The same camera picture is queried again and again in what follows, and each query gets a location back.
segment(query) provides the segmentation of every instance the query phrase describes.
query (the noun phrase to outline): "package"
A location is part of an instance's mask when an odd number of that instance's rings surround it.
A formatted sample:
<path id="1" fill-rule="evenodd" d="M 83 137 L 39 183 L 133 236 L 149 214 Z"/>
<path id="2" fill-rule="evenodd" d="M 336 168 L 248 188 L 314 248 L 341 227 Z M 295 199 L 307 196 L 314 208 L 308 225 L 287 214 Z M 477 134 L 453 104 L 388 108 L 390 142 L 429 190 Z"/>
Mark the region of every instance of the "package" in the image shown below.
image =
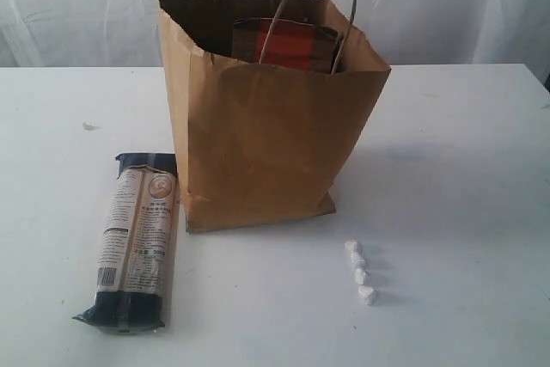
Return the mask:
<path id="1" fill-rule="evenodd" d="M 232 57 L 249 63 L 260 61 L 272 19 L 236 21 Z M 278 21 L 264 63 L 286 68 L 330 73 L 339 33 L 331 28 L 297 21 Z"/>
<path id="2" fill-rule="evenodd" d="M 177 174 L 174 154 L 122 154 L 102 235 L 95 305 L 74 317 L 117 333 L 164 327 Z"/>
<path id="3" fill-rule="evenodd" d="M 271 0 L 159 1 L 187 229 L 335 212 L 328 189 L 390 72 L 365 34 L 351 28 L 339 73 L 250 64 L 231 57 L 234 22 L 273 18 Z M 350 26 L 330 0 L 288 0 L 280 18 L 339 34 Z"/>

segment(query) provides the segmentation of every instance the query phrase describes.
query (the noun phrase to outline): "logo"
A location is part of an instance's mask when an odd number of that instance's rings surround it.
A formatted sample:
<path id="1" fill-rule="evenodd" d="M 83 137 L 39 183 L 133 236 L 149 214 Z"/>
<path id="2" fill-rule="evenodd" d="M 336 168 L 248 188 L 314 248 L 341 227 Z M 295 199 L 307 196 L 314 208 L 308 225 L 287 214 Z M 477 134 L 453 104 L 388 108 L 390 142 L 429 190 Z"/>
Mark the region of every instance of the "logo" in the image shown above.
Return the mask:
<path id="1" fill-rule="evenodd" d="M 149 195 L 154 199 L 166 198 L 172 192 L 172 182 L 167 176 L 157 176 L 149 184 Z"/>

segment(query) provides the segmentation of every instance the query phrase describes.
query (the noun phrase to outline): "plastic packaging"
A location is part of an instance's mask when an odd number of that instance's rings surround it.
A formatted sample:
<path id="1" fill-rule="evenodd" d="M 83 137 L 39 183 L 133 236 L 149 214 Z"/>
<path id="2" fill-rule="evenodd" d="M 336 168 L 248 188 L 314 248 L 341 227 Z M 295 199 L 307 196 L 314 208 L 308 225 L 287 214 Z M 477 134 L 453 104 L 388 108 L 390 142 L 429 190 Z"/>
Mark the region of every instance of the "plastic packaging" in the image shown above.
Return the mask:
<path id="1" fill-rule="evenodd" d="M 117 156 L 119 181 L 102 235 L 95 305 L 75 320 L 116 333 L 165 327 L 162 296 L 177 187 L 175 155 Z"/>

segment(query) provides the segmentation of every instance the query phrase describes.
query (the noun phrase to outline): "white curtain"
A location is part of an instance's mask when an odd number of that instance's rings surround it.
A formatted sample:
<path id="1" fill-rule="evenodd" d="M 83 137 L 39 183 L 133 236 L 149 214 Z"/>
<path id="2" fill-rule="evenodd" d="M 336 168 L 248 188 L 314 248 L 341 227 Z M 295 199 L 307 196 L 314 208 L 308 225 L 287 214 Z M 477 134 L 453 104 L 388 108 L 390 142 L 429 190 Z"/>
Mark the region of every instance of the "white curtain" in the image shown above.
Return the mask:
<path id="1" fill-rule="evenodd" d="M 359 0 L 357 25 L 390 64 L 550 72 L 550 0 Z M 0 0 L 0 66 L 160 64 L 156 0 Z"/>

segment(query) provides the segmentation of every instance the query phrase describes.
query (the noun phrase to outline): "white table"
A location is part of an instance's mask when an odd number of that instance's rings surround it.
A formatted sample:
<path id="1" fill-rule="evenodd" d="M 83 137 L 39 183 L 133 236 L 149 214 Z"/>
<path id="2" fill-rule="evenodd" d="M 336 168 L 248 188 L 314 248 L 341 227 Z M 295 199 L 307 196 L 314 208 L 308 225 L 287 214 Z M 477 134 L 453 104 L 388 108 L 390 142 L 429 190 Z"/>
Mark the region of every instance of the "white table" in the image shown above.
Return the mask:
<path id="1" fill-rule="evenodd" d="M 550 364 L 550 94 L 522 65 L 395 67 L 336 215 L 204 235 L 181 217 L 171 325 L 139 337 L 70 318 L 113 158 L 173 150 L 162 69 L 3 69 L 0 90 L 2 365 Z"/>

